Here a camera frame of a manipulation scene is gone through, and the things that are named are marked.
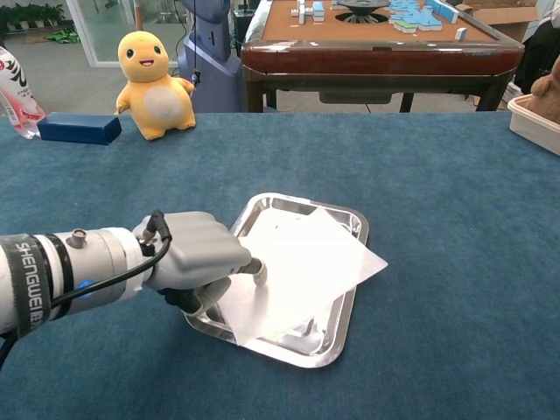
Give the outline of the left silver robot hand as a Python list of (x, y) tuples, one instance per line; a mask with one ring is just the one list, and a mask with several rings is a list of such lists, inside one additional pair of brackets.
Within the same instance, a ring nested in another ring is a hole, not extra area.
[(251, 255), (210, 213), (166, 213), (163, 219), (171, 244), (146, 284), (187, 317), (196, 318), (215, 306), (235, 274), (252, 276), (257, 287), (266, 284), (263, 259)]

